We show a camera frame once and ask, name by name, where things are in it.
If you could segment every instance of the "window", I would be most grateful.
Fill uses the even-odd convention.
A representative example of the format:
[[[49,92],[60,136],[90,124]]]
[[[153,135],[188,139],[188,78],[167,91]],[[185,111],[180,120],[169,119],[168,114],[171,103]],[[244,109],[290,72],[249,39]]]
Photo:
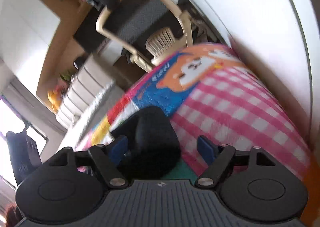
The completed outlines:
[[[38,129],[24,119],[10,103],[0,95],[0,175],[13,186],[17,186],[10,162],[6,134],[8,131],[14,133],[22,132],[27,127],[27,135],[37,144],[41,154],[47,138]]]

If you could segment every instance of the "white cabinet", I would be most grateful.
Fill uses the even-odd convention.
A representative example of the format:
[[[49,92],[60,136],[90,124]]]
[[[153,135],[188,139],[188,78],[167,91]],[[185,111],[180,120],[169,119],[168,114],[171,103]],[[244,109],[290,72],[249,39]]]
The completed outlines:
[[[0,55],[34,95],[59,23],[59,17],[40,0],[4,0],[0,13]]]

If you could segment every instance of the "pink gingham blanket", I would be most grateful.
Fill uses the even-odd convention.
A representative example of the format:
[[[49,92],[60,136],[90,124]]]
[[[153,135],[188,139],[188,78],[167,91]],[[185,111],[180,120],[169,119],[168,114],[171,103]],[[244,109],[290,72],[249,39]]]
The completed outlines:
[[[208,166],[197,152],[204,135],[237,150],[260,146],[302,178],[310,151],[266,87],[247,69],[207,74],[171,118],[184,161],[200,175]]]

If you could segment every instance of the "silver screw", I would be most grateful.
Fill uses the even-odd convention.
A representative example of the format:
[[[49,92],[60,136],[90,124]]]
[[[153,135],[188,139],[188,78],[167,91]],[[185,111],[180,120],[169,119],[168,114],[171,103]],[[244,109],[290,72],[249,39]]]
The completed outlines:
[[[122,186],[125,184],[125,180],[123,178],[113,178],[110,180],[110,184],[113,186]]]
[[[203,177],[198,180],[199,185],[209,186],[213,184],[213,180],[211,178]]]

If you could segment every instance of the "cartoon face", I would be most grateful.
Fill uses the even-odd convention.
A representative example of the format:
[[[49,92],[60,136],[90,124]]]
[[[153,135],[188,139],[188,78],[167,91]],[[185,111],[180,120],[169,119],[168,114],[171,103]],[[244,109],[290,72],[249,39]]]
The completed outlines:
[[[189,89],[209,71],[224,67],[245,67],[238,58],[222,47],[209,46],[192,46],[183,50],[189,54],[180,55],[156,87],[181,92]]]

